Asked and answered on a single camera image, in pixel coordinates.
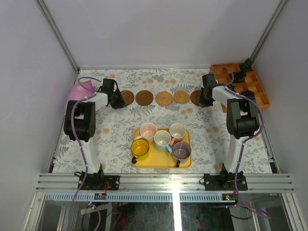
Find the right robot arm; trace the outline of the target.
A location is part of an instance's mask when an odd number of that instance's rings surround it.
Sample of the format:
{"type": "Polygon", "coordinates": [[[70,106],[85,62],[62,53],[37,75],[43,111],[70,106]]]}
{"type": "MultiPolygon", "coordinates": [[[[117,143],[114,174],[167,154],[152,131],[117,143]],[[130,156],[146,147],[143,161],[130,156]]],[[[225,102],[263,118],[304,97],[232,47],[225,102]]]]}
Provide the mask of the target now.
{"type": "Polygon", "coordinates": [[[228,154],[220,172],[224,175],[219,178],[219,183],[223,189],[230,190],[237,183],[233,174],[240,172],[239,159],[243,156],[244,141],[259,130],[258,108],[251,91],[238,94],[233,85],[218,84],[213,74],[202,76],[202,81],[199,105],[210,107],[217,101],[227,107],[226,126],[231,137],[228,154]]]}

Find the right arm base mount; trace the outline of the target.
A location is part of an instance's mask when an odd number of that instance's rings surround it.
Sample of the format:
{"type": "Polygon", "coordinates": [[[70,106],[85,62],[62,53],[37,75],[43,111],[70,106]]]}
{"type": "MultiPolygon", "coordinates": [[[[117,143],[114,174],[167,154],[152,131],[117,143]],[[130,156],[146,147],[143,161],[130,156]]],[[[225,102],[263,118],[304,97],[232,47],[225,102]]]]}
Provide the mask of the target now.
{"type": "Polygon", "coordinates": [[[219,175],[204,174],[199,180],[199,184],[205,187],[206,191],[235,191],[235,186],[239,191],[247,191],[246,177],[243,171],[237,173],[227,173],[220,171],[219,175]]]}

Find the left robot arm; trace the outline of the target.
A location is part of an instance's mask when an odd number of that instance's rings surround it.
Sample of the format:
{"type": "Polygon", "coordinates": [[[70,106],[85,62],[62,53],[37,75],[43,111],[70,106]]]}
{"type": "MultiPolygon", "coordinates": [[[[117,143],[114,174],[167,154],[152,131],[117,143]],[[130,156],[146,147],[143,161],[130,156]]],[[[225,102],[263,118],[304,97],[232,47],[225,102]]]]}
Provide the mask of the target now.
{"type": "Polygon", "coordinates": [[[98,174],[101,163],[94,145],[96,132],[96,112],[106,106],[113,109],[126,107],[124,99],[115,80],[105,78],[95,87],[89,77],[85,82],[78,82],[70,90],[66,104],[64,133],[70,140],[78,142],[81,158],[84,162],[82,173],[92,174],[89,185],[100,190],[105,186],[105,177],[98,174]]]}

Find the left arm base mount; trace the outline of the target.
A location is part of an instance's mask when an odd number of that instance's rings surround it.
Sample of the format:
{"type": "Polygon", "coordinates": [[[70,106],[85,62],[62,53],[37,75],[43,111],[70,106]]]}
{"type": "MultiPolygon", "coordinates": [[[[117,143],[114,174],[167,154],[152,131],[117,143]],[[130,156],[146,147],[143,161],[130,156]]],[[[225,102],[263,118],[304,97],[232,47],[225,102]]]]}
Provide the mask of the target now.
{"type": "Polygon", "coordinates": [[[79,178],[78,188],[80,190],[99,190],[99,191],[118,191],[120,185],[120,176],[118,175],[105,175],[103,170],[100,169],[98,173],[87,174],[84,183],[81,183],[85,177],[85,172],[76,171],[74,173],[79,178]]]}

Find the dark wooden coaster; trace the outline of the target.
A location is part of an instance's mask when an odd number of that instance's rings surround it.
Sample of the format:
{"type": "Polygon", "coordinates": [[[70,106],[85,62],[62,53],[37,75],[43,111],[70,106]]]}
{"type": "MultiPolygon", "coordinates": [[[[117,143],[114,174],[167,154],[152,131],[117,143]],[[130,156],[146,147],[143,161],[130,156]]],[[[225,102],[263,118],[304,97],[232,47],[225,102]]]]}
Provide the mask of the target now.
{"type": "Polygon", "coordinates": [[[153,102],[153,94],[150,91],[142,90],[136,94],[136,102],[139,105],[147,106],[153,102]]]}

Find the woven rattan coaster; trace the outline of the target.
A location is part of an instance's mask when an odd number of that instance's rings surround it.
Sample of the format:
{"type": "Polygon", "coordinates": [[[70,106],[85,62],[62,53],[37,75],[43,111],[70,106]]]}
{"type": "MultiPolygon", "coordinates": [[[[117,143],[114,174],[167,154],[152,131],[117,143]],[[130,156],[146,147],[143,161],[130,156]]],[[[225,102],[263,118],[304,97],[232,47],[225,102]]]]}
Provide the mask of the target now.
{"type": "Polygon", "coordinates": [[[156,95],[155,101],[160,106],[168,106],[173,102],[173,96],[167,91],[162,91],[156,95]]]}
{"type": "Polygon", "coordinates": [[[173,98],[179,104],[186,104],[190,101],[190,95],[184,90],[175,92],[173,98]]]}

